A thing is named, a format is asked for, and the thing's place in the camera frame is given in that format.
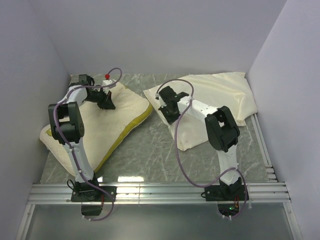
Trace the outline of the cream quilted pillow yellow edge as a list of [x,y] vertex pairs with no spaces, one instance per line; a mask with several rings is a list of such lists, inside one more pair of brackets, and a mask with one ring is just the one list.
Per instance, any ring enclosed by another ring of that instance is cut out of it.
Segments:
[[86,101],[80,107],[83,144],[90,166],[97,172],[124,138],[152,113],[150,102],[117,83],[110,89],[115,109],[100,109]]

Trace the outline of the cream satin pillowcase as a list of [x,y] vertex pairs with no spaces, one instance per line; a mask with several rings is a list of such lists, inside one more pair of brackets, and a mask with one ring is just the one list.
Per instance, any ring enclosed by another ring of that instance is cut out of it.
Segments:
[[[182,80],[194,87],[193,99],[213,107],[227,106],[239,127],[258,112],[252,90],[244,72],[189,74]],[[178,125],[177,147],[186,151],[208,141],[205,124],[185,114]]]

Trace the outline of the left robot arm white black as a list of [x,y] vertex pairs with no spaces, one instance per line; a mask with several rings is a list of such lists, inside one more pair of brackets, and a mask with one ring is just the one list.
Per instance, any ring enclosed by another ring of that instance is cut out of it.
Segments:
[[48,106],[51,134],[64,147],[75,170],[75,183],[71,189],[77,195],[83,194],[89,201],[96,201],[101,189],[84,149],[85,126],[80,105],[89,101],[102,110],[114,110],[116,107],[109,90],[109,86],[114,85],[110,79],[106,80],[106,86],[95,85],[91,76],[81,74],[78,82],[69,85],[62,100]]

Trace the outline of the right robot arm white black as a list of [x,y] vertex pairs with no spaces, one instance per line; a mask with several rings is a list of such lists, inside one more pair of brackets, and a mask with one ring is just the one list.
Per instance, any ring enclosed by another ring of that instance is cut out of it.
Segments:
[[174,146],[178,165],[185,178],[194,186],[183,169],[178,151],[178,127],[182,117],[187,114],[205,124],[210,145],[217,151],[220,167],[220,194],[226,200],[233,199],[242,185],[242,177],[238,170],[237,144],[240,130],[227,106],[215,107],[193,99],[186,92],[176,93],[170,86],[158,89],[155,98],[160,101],[159,110],[168,124],[176,123],[174,129]]

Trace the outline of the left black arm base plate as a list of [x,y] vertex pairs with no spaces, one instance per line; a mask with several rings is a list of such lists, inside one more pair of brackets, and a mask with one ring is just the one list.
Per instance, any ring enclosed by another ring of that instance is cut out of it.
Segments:
[[74,190],[71,194],[71,202],[75,203],[86,203],[86,202],[112,202],[116,199],[117,187],[116,186],[99,186],[105,192],[109,193],[111,197],[109,197],[106,193],[98,190],[95,187],[87,185],[85,183],[80,184],[76,190]]

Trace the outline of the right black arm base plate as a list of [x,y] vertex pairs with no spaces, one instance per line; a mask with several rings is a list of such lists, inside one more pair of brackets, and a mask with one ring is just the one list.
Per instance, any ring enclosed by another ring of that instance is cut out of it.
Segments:
[[233,202],[234,200],[249,200],[249,194],[245,193],[245,186],[231,187],[227,185],[211,185],[204,188],[201,197],[207,202]]

